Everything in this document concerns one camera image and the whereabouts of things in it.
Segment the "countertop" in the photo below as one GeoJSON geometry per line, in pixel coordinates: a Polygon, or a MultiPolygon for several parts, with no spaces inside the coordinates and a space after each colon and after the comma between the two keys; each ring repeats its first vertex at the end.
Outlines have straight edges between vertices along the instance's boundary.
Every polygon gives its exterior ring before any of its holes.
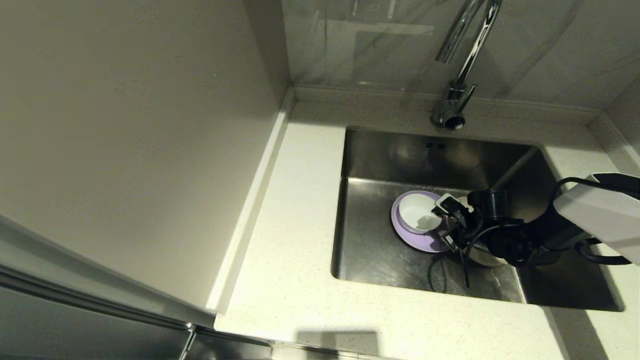
{"type": "Polygon", "coordinates": [[[533,144],[557,178],[616,171],[583,125],[476,116],[463,130],[448,133],[430,125],[427,116],[424,111],[296,103],[231,303],[218,315],[215,329],[407,360],[637,359],[639,272],[633,265],[609,267],[625,308],[619,313],[332,276],[347,126],[533,144]]]}

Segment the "sink basin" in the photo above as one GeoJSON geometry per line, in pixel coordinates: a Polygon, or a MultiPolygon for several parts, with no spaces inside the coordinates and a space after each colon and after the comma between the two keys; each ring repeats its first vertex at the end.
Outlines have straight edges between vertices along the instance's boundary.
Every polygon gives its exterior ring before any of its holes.
{"type": "Polygon", "coordinates": [[[556,182],[537,147],[457,138],[348,130],[332,274],[338,279],[454,295],[621,311],[598,265],[567,251],[552,265],[488,268],[411,248],[391,226],[394,200],[410,190],[466,196],[502,188],[515,218],[543,213],[556,182]]]}

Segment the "backsplash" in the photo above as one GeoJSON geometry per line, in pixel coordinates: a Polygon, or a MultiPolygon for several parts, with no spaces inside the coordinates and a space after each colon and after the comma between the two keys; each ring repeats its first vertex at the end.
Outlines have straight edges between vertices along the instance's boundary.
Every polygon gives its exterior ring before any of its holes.
{"type": "MultiPolygon", "coordinates": [[[[469,82],[476,97],[605,109],[640,75],[638,5],[504,0],[469,82]]],[[[463,0],[283,0],[296,84],[440,95],[466,57],[434,59],[463,0]]]]}
{"type": "Polygon", "coordinates": [[[629,145],[640,154],[640,76],[609,105],[606,113],[629,145]]]}

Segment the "purple plate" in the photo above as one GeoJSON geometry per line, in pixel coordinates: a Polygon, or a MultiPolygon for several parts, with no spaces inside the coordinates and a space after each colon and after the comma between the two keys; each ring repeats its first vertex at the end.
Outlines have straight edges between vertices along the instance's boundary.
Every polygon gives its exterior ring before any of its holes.
{"type": "Polygon", "coordinates": [[[403,197],[413,193],[421,193],[423,195],[431,197],[434,200],[438,200],[440,198],[440,196],[437,194],[425,192],[422,190],[414,190],[400,195],[396,199],[396,201],[394,201],[394,205],[391,207],[391,223],[394,226],[394,230],[396,230],[396,233],[398,234],[398,236],[400,236],[400,239],[402,239],[405,243],[415,249],[426,252],[448,251],[449,247],[447,246],[447,244],[445,244],[444,241],[442,241],[437,235],[439,230],[446,230],[447,225],[445,224],[445,222],[442,222],[440,226],[438,226],[436,229],[433,229],[432,231],[429,231],[426,234],[414,234],[411,231],[405,229],[400,224],[400,212],[398,211],[400,201],[403,199],[403,197]]]}

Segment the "faucet spout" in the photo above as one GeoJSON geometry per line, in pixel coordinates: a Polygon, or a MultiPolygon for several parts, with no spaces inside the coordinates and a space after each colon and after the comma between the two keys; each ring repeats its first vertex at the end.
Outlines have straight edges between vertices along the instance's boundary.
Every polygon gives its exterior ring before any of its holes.
{"type": "Polygon", "coordinates": [[[462,115],[462,109],[467,104],[472,91],[469,91],[463,99],[463,93],[467,88],[467,78],[473,68],[476,58],[482,49],[484,42],[489,36],[489,32],[498,16],[498,11],[502,5],[502,0],[467,0],[458,12],[458,16],[449,29],[449,34],[442,44],[436,61],[448,63],[456,52],[460,41],[464,37],[469,24],[476,16],[480,7],[488,1],[484,18],[477,31],[476,39],[467,55],[467,59],[458,72],[458,77],[449,83],[445,88],[442,99],[438,101],[431,114],[431,123],[448,130],[461,129],[466,121],[462,115]]]}

